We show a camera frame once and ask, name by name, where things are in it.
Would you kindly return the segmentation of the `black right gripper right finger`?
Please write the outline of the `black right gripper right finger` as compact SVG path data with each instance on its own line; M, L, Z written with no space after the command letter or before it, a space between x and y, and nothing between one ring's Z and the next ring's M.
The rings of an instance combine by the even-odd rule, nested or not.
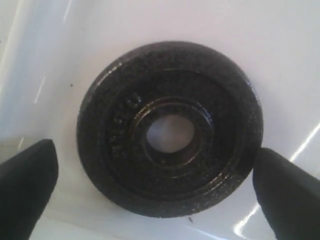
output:
M278 240L320 238L320 181L269 148L254 160L253 187Z

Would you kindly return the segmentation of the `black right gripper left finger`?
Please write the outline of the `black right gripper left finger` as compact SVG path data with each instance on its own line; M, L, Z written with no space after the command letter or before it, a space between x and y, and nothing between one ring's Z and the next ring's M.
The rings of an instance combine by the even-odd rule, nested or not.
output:
M42 139L0 165L0 238L27 240L59 176L54 142Z

